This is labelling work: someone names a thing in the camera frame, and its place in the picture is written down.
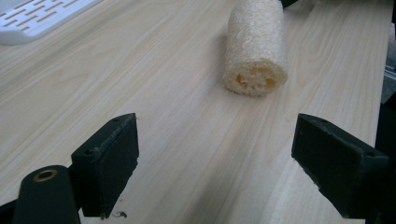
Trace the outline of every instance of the wooden table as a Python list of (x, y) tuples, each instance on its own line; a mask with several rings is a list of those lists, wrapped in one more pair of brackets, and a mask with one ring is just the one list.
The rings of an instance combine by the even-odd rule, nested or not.
[(288, 82), (251, 98), (222, 81), (236, 0), (104, 1), (0, 47), (0, 203), (105, 122), (135, 112), (140, 158), (113, 213), (83, 223), (362, 223), (342, 219), (290, 156), (298, 113), (375, 143), (391, 0), (285, 10)]

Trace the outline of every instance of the loofah sponge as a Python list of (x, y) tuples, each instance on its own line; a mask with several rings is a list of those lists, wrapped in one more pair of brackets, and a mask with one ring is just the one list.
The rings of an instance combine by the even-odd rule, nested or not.
[(288, 79), (283, 8), (278, 0), (243, 0), (228, 23), (225, 85), (262, 96)]

